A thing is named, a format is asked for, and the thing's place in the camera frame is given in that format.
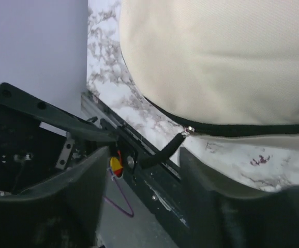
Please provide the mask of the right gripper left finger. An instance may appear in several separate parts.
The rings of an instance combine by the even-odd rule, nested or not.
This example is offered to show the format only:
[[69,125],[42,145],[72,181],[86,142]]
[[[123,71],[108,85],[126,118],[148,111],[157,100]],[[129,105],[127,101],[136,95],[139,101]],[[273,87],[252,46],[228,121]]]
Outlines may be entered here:
[[102,147],[47,181],[0,197],[0,247],[92,247],[109,149]]

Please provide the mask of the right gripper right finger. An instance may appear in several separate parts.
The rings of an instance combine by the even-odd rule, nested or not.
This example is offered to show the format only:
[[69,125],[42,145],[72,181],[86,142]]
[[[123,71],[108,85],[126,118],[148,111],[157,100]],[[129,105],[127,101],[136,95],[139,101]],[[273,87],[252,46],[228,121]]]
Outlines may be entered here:
[[299,185],[264,192],[180,149],[183,209],[194,247],[299,247]]

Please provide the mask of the cream canvas backpack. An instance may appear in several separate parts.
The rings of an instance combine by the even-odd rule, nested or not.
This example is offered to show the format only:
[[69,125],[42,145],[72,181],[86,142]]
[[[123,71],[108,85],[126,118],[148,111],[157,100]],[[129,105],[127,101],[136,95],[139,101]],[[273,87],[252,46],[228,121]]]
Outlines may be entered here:
[[122,1],[140,93],[204,140],[299,150],[299,1]]

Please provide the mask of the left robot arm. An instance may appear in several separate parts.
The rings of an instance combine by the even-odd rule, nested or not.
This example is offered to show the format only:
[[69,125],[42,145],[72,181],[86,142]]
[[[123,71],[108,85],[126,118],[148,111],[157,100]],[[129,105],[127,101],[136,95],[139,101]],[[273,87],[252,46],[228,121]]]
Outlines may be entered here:
[[0,191],[15,193],[63,170],[75,140],[108,145],[117,138],[11,84],[0,84]]

